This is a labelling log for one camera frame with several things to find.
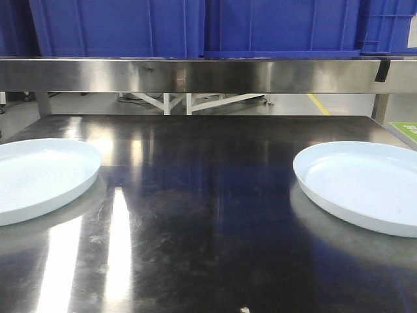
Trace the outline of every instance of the floor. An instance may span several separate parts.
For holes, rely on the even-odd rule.
[[[322,115],[328,112],[330,115],[370,116],[375,95],[315,95],[315,97],[318,103],[312,101],[308,95],[268,95],[265,98],[253,98],[201,110],[194,114]],[[90,93],[83,96],[79,93],[59,93],[50,100],[53,114],[162,114],[161,110],[150,104],[119,102],[116,93]],[[184,112],[184,105],[178,105],[173,110],[174,114],[184,114]],[[0,143],[37,119],[39,114],[35,101],[9,102],[6,114],[0,115],[0,129],[3,133]],[[417,122],[417,95],[390,96],[384,126],[391,130],[389,122],[393,121]]]

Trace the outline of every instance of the white plate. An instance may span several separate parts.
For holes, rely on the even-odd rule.
[[[39,139],[0,145],[0,225],[54,211],[96,180],[102,156],[85,142]]]
[[[294,159],[303,192],[336,217],[417,237],[417,152],[369,142],[328,142]]]

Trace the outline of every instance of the yellow floor line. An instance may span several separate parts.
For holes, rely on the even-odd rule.
[[[317,99],[314,95],[311,93],[308,93],[307,96],[311,99],[311,101],[314,102],[315,106],[318,107],[318,109],[323,113],[323,115],[331,115],[329,111],[326,110],[326,108],[321,104],[320,100]]]

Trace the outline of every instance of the stainless steel table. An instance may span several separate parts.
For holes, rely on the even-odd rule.
[[[90,142],[103,166],[75,202],[0,228],[2,312],[417,311],[417,240],[295,183],[314,143],[404,146],[367,117],[51,115],[10,141],[44,137]]]

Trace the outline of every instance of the blue plastic crate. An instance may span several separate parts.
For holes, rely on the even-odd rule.
[[[30,0],[48,57],[203,54],[204,0]]]
[[[28,0],[0,1],[0,56],[39,55]]]
[[[356,47],[363,54],[417,54],[416,14],[417,0],[362,0]]]
[[[360,0],[207,1],[205,57],[333,58],[355,50]]]

